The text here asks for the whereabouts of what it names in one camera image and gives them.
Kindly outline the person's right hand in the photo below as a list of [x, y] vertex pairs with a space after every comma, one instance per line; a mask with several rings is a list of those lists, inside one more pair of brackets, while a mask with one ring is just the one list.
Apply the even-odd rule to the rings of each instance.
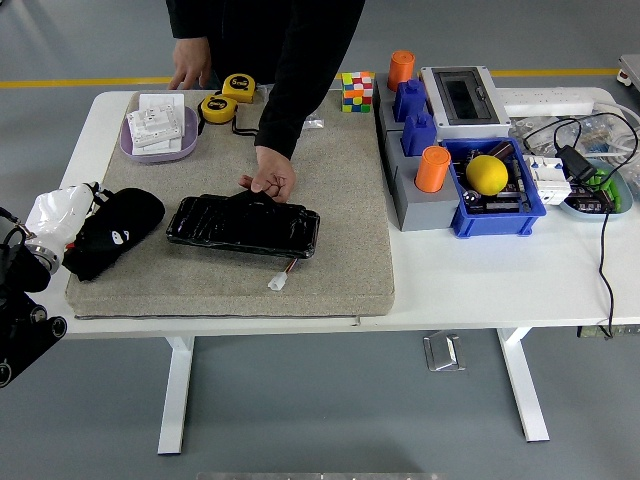
[[173, 51], [174, 74], [168, 89], [205, 88], [211, 76], [211, 55], [206, 37], [177, 39]]

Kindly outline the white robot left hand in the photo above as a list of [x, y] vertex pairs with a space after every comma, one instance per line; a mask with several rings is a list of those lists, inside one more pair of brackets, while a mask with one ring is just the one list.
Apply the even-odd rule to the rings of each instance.
[[101, 191], [98, 182], [90, 182], [39, 195], [26, 220], [32, 234], [27, 246], [32, 251], [61, 256], [93, 212]]

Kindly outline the person's left hand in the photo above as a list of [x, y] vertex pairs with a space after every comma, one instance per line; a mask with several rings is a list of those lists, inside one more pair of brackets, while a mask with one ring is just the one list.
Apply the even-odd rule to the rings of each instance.
[[256, 146], [257, 170], [254, 176], [242, 175], [238, 184], [254, 193], [264, 192], [277, 203], [286, 203], [296, 183], [290, 161], [277, 151]]

